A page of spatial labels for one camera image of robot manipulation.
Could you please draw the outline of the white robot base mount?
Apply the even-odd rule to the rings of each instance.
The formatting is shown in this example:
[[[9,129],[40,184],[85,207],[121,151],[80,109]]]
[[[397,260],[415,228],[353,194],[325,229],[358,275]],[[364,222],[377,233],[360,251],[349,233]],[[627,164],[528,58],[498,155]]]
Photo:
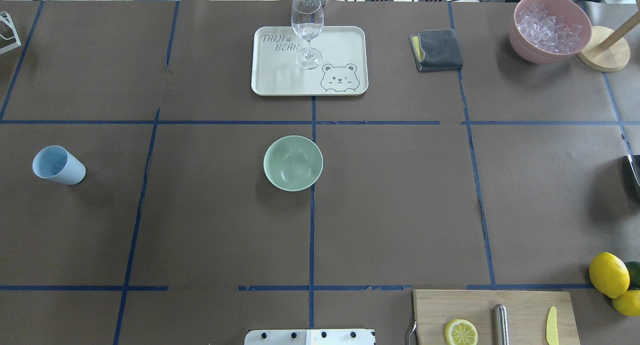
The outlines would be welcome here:
[[[375,345],[375,331],[366,328],[254,329],[245,345]]]

